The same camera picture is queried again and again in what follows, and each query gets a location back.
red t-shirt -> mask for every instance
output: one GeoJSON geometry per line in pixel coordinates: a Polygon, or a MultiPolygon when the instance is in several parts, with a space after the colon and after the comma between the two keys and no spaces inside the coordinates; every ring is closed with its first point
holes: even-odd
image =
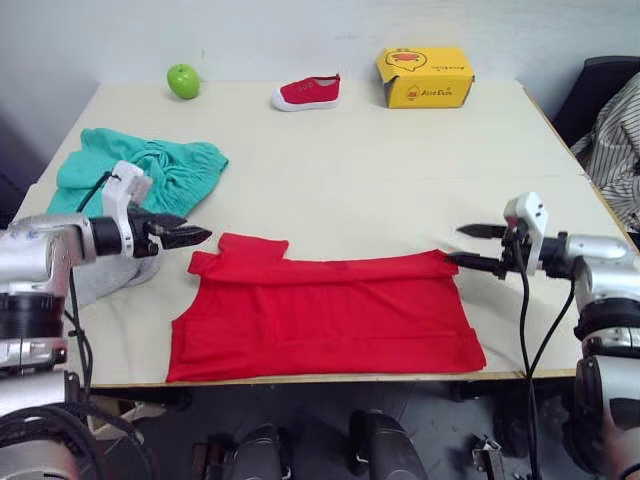
{"type": "Polygon", "coordinates": [[[444,253],[310,262],[283,259],[288,245],[225,233],[220,254],[193,254],[167,381],[484,367],[444,253]]]}

apple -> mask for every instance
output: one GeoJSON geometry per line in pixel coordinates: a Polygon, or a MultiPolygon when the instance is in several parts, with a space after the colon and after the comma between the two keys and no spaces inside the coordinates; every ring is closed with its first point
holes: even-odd
{"type": "Polygon", "coordinates": [[[191,65],[180,63],[167,72],[167,82],[178,97],[188,100],[198,96],[200,77],[191,65]]]}

red shoe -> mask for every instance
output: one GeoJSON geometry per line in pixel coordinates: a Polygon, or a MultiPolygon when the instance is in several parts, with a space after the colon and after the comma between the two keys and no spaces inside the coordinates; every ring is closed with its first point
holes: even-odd
{"type": "Polygon", "coordinates": [[[333,108],[338,105],[340,75],[309,77],[290,83],[273,92],[273,105],[285,112],[312,108],[333,108]]]}

white table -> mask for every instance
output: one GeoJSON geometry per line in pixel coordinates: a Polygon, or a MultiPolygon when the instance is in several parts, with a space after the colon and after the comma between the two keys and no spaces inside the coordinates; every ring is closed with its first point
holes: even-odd
{"type": "MultiPolygon", "coordinates": [[[[192,101],[165,86],[102,85],[35,184],[19,216],[41,213],[56,172],[80,146],[84,128],[108,127],[147,138],[210,141],[230,159],[214,192],[190,215],[222,232],[288,239],[288,258],[387,257],[433,248],[499,253],[498,241],[455,232],[472,222],[502,223],[510,198],[537,191],[559,230],[621,236],[584,172],[516,82],[477,82],[460,109],[390,110],[377,84],[344,82],[335,110],[282,113],[269,104],[274,84],[205,84],[192,101]]],[[[170,322],[192,302],[198,278],[186,272],[194,249],[167,252],[149,282],[81,310],[95,355],[97,386],[164,382],[170,322]]],[[[514,378],[521,370],[517,275],[506,282],[461,271],[456,278],[469,322],[487,356],[463,375],[304,375],[235,383],[397,379],[514,378]]],[[[531,280],[527,338],[535,351],[565,300],[569,283],[531,280]]],[[[539,366],[570,375],[580,356],[567,314],[539,366]]],[[[78,369],[75,342],[71,368],[78,369]]]]}

yellow box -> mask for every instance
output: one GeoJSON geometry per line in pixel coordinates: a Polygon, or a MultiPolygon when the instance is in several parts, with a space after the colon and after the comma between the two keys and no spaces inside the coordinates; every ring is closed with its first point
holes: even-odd
{"type": "Polygon", "coordinates": [[[458,47],[386,48],[376,64],[389,108],[460,107],[474,78],[458,47]]]}

